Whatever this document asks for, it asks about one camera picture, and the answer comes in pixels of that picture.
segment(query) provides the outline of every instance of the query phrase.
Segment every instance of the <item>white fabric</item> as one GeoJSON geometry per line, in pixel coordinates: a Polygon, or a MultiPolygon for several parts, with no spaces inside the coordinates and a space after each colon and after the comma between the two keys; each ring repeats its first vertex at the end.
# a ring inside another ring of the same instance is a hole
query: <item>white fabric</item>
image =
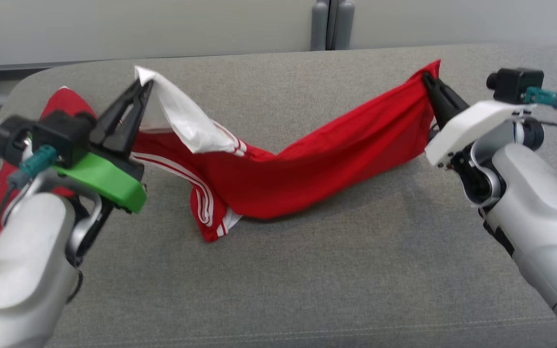
{"type": "Polygon", "coordinates": [[[226,233],[229,233],[229,229],[233,227],[241,218],[242,216],[240,214],[236,214],[230,207],[227,207],[227,212],[223,218],[223,224],[227,229],[226,233]]]}
{"type": "Polygon", "coordinates": [[[135,77],[142,85],[153,80],[152,93],[161,102],[164,117],[145,115],[141,121],[141,132],[175,132],[192,153],[236,152],[239,144],[223,127],[215,122],[186,93],[182,92],[163,75],[135,66],[135,77]]]}

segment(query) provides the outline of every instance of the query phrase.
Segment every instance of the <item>seam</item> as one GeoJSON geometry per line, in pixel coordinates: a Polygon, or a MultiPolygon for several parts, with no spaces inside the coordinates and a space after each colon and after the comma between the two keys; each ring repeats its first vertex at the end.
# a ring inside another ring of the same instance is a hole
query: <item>seam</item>
{"type": "Polygon", "coordinates": [[[451,330],[468,330],[468,329],[479,329],[479,328],[497,328],[502,326],[515,326],[515,325],[527,325],[527,324],[542,324],[548,322],[557,322],[556,317],[523,317],[523,318],[512,318],[512,319],[498,319],[498,320],[482,320],[482,321],[469,321],[469,322],[456,322],[448,324],[424,324],[424,325],[405,325],[405,326],[381,326],[378,328],[357,328],[357,329],[340,329],[340,330],[318,330],[318,331],[293,331],[293,332],[283,332],[283,333],[261,333],[261,334],[241,334],[241,335],[214,335],[214,336],[199,336],[199,337],[182,337],[164,340],[150,340],[150,341],[122,341],[122,342],[105,342],[105,343],[86,343],[86,344],[63,344],[59,347],[100,347],[100,346],[120,346],[124,344],[151,344],[150,346],[137,346],[137,348],[149,348],[149,347],[159,347],[165,344],[174,344],[176,346],[198,346],[201,344],[221,344],[221,343],[240,343],[240,342],[263,342],[263,341],[279,341],[281,339],[312,339],[312,338],[323,338],[323,337],[348,337],[351,335],[378,335],[378,334],[393,334],[393,333],[416,333],[416,332],[433,332],[433,331],[451,331],[451,330]],[[520,320],[530,320],[526,322],[513,322],[520,320]],[[497,322],[498,325],[491,325],[493,322],[497,322]],[[486,324],[485,326],[472,326],[473,324],[486,324]],[[449,328],[449,326],[462,325],[458,328],[449,328]],[[396,330],[403,329],[400,331],[387,331],[378,333],[357,333],[359,331],[382,331],[382,330],[396,330]],[[280,337],[281,335],[307,335],[316,334],[313,336],[300,336],[300,337],[280,337]],[[245,339],[240,341],[221,341],[221,342],[182,342],[181,341],[198,341],[198,340],[210,340],[210,339],[240,339],[246,337],[272,337],[267,339],[245,339]]]}
{"type": "Polygon", "coordinates": [[[517,325],[529,325],[529,324],[542,324],[557,321],[535,321],[535,322],[512,322],[506,325],[491,325],[491,326],[475,326],[472,328],[447,328],[438,330],[415,330],[415,331],[390,331],[390,332],[380,332],[380,333],[360,333],[360,334],[338,334],[338,335],[313,335],[313,336],[301,336],[301,337],[279,337],[279,338],[267,338],[267,339],[250,339],[241,341],[220,341],[220,342],[194,342],[194,343],[176,343],[176,344],[158,344],[150,346],[136,346],[136,348],[160,348],[166,346],[172,347],[190,347],[190,346],[201,346],[210,344],[234,344],[234,343],[254,343],[254,342],[272,342],[272,341],[288,341],[295,339],[320,339],[320,338],[333,338],[333,337],[357,337],[357,336],[372,336],[372,335],[388,335],[388,334],[401,334],[401,333],[423,333],[423,332],[436,332],[436,331],[452,331],[452,330],[469,330],[469,329],[483,329],[483,328],[503,328],[506,326],[517,326],[517,325]]]}

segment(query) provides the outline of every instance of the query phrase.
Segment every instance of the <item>red garment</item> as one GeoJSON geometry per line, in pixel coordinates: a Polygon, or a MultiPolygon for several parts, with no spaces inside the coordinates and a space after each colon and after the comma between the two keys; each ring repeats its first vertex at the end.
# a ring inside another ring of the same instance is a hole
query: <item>red garment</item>
{"type": "MultiPolygon", "coordinates": [[[[44,111],[42,111],[42,115],[40,119],[44,118],[46,115],[52,113],[55,110],[63,110],[64,112],[68,113],[69,115],[76,115],[79,112],[88,112],[95,117],[94,112],[91,110],[90,106],[87,105],[86,101],[83,100],[77,93],[69,90],[68,88],[61,88],[53,96],[51,99],[48,100],[46,106],[44,107],[44,111]]],[[[17,167],[4,162],[1,166],[0,170],[0,203],[4,199],[4,195],[6,194],[8,185],[7,185],[7,177],[9,174],[13,173],[17,170],[17,167]]],[[[60,194],[62,196],[71,197],[73,195],[72,192],[68,191],[64,188],[55,189],[53,192],[60,194]]],[[[10,196],[10,202],[18,195],[18,190],[15,190],[10,196]]]]}
{"type": "Polygon", "coordinates": [[[351,110],[274,155],[237,139],[232,152],[193,154],[175,132],[140,132],[133,156],[188,180],[191,209],[206,241],[240,216],[276,218],[420,155],[433,111],[422,84],[432,62],[403,85],[351,110]]]}

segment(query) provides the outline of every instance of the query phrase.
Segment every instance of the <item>teal connector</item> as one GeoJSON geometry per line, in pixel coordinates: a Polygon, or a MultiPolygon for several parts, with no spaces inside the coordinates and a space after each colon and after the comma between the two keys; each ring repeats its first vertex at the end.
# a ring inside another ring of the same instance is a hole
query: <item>teal connector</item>
{"type": "Polygon", "coordinates": [[[7,178],[9,185],[22,188],[40,172],[57,163],[57,151],[51,145],[42,145],[31,157],[22,161],[18,170],[7,178]]]}
{"type": "Polygon", "coordinates": [[[557,110],[557,93],[537,87],[528,87],[524,103],[549,105],[557,110]]]}

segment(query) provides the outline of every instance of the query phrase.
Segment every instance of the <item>gray cushion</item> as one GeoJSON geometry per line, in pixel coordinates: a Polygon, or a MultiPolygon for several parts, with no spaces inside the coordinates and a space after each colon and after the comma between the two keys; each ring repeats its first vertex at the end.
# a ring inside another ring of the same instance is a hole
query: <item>gray cushion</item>
{"type": "MultiPolygon", "coordinates": [[[[501,67],[543,69],[557,47],[432,46],[90,62],[22,81],[0,117],[38,117],[66,85],[101,112],[133,65],[163,73],[252,145],[278,152],[434,59],[466,101],[501,67]]],[[[155,101],[148,113],[160,112],[155,101]]],[[[557,112],[535,114],[556,119],[557,112]]],[[[539,153],[557,168],[557,130],[539,153]]],[[[148,168],[141,214],[115,212],[82,270],[54,348],[552,347],[557,320],[481,226],[451,172],[424,156],[308,209],[244,218],[207,244],[190,185],[148,168]]]]}

